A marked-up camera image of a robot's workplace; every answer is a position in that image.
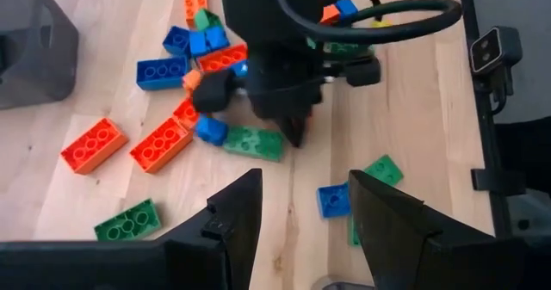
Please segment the green rounded toy brick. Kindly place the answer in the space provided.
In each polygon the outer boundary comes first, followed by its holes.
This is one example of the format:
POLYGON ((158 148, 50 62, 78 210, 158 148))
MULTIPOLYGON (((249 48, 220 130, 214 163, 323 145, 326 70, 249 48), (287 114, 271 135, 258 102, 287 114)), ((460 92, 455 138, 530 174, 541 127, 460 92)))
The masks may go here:
POLYGON ((352 216, 348 217, 348 242, 350 246, 360 247, 361 242, 356 232, 355 222, 352 216))

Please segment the green 2x4 toy brick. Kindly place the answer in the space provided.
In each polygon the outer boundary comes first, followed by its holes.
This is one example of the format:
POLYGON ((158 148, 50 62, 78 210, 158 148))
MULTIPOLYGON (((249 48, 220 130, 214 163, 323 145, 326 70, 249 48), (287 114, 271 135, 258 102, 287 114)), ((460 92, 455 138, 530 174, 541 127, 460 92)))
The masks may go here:
POLYGON ((275 162, 282 159, 284 152, 281 134, 251 126, 231 126, 223 148, 230 153, 275 162))
POLYGON ((94 231, 98 241, 110 242, 141 239, 160 228, 155 204, 147 199, 96 225, 94 231))

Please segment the green long toy brick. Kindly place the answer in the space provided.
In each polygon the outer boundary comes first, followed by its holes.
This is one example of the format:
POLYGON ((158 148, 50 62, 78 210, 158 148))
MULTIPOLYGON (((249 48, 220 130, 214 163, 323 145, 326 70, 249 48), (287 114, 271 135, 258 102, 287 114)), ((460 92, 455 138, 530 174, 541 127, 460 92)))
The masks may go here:
POLYGON ((324 53, 336 54, 339 56, 368 56, 374 53, 374 49, 369 45, 358 45, 350 43, 337 42, 317 42, 310 38, 306 39, 306 43, 312 48, 321 47, 324 53))

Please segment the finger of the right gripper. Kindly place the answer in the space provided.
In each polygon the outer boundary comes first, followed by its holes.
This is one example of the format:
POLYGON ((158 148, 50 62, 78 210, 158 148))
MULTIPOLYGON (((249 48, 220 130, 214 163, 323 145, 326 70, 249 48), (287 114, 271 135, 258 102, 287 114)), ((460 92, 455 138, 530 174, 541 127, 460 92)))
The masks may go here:
POLYGON ((343 78, 351 87, 377 84, 381 81, 381 63, 378 58, 362 58, 349 62, 323 64, 320 60, 302 59, 296 62, 298 72, 299 104, 303 112, 296 116, 296 146, 300 147, 306 130, 306 119, 313 106, 323 101, 321 91, 329 77, 343 78))
POLYGON ((231 69, 206 73, 193 92, 192 102, 201 114, 227 109, 238 89, 243 89, 251 101, 254 114, 261 120, 272 120, 293 146, 297 146, 297 109, 286 93, 290 88, 276 88, 267 77, 238 77, 231 69))

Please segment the green 2x2 toy brick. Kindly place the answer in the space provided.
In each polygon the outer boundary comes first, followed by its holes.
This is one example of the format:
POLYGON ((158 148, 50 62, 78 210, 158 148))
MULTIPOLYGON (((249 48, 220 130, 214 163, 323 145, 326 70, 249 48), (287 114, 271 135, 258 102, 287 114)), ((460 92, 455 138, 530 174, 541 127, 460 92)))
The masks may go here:
POLYGON ((204 8, 197 10, 194 16, 194 22, 195 28, 199 31, 222 25, 221 19, 216 14, 204 8))
POLYGON ((391 187, 404 178, 402 171, 388 155, 380 157, 363 171, 391 187))

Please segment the blue 2x4 toy brick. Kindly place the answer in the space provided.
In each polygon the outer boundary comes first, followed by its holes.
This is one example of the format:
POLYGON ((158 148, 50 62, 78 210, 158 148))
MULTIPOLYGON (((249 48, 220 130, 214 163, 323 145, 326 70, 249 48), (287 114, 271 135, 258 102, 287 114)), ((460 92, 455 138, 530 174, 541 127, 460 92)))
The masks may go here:
POLYGON ((185 57, 141 60, 137 63, 136 84, 142 90, 182 88, 183 76, 189 72, 185 57))

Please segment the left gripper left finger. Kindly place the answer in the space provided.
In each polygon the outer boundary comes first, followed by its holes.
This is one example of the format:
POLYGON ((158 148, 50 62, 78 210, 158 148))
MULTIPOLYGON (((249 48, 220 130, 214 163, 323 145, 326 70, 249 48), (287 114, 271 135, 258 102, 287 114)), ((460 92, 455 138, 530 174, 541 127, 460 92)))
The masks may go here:
POLYGON ((169 290, 249 290, 263 209, 263 172, 251 169, 158 240, 169 290))

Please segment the orange 2x2 toy brick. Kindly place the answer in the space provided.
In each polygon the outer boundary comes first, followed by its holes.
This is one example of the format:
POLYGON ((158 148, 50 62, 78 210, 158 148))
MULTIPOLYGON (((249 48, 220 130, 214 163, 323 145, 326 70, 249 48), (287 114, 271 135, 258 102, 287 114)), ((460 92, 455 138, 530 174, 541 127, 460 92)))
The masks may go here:
POLYGON ((193 131, 200 115, 195 111, 192 98, 186 97, 173 111, 173 117, 180 126, 193 131))
POLYGON ((202 73, 192 69, 183 76, 183 88, 188 94, 192 94, 201 83, 202 73))
POLYGON ((325 6, 320 22, 332 23, 335 22, 337 19, 339 19, 339 12, 337 10, 337 7, 335 6, 335 3, 331 4, 330 6, 325 6))

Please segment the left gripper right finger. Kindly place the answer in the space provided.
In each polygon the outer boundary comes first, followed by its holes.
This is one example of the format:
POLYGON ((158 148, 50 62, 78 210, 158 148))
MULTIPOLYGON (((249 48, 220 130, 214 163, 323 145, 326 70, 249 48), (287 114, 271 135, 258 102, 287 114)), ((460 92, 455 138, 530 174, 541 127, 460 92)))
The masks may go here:
POLYGON ((496 238, 361 170, 349 173, 356 231, 376 290, 517 290, 526 246, 496 238))

